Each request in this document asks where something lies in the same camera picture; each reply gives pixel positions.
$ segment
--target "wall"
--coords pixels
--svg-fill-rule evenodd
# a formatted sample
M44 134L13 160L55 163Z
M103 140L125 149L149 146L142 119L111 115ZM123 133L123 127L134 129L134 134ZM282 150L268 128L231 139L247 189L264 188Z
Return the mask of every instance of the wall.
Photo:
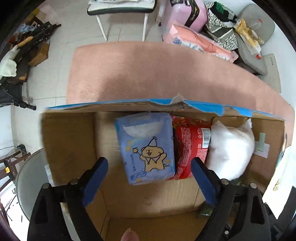
M0 108L0 149L8 146L13 146L12 130L11 130L11 114L10 106ZM0 150L0 159L4 158L6 154L13 150L13 148L6 148ZM4 164L0 164L0 170L4 168ZM8 177L0 180L0 187L8 180Z

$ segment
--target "brown box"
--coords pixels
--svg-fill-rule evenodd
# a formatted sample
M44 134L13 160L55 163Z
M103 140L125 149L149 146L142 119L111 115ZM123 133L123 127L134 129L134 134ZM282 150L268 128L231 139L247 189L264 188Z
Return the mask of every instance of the brown box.
M210 107L209 103L197 104ZM48 109L42 116L42 136L52 179L55 185L67 184L73 178L80 178L103 156L108 160L108 173L86 210L104 240L118 241L128 228L134 230L141 241L195 240L208 219L195 212L205 200L195 179L129 185L114 121L141 111L169 112L211 123L220 120L233 127L247 119L227 106L224 106L223 116L201 109L189 106L186 101L161 105L145 100ZM253 154L244 181L245 184L255 182L264 192L285 143L285 121L254 111L252 122L255 140L264 132L270 151L267 158Z
M29 62L30 66L36 67L44 60L48 59L49 43L43 41L40 49L37 51L36 56Z

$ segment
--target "wooden handle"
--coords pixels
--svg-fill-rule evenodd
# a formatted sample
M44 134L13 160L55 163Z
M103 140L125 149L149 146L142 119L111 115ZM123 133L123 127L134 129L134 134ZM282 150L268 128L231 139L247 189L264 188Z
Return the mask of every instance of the wooden handle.
M26 43L30 42L33 39L33 36L30 36L28 38L26 38L25 40L23 40L22 42L20 42L19 44L17 44L18 47L22 47L24 46Z

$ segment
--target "white label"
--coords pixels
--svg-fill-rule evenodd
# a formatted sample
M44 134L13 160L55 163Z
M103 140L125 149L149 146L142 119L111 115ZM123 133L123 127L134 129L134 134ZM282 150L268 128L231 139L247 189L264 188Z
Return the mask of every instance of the white label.
M201 128L202 129L202 148L209 148L209 143L211 139L211 129Z
M263 151L257 150L258 144L259 144L259 142L258 141L255 141L255 151L254 151L254 154L259 155L259 156L262 156L264 158L267 158L268 157L268 152L269 152L269 144L264 143Z

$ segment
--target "black cable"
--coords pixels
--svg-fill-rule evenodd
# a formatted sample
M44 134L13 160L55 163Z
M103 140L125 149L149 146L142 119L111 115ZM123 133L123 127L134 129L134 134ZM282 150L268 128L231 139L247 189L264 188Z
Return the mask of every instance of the black cable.
M0 149L0 150L4 150L4 149L6 149L6 148L10 148L10 147L15 147L15 146L4 147L4 148L2 148L2 149Z
M9 202L8 202L7 204L5 204L5 207L4 207L4 208L6 208L6 207L9 205L9 203L10 203L13 199L14 199L14 197L12 197L12 198L9 200Z
M14 196L14 198L12 199L12 201L10 202L10 204L9 204L9 206L8 206L8 208L7 208L7 210L6 210L6 212L7 212L8 209L10 208L10 205L12 204L13 200L15 199L15 197L16 197L16 195Z

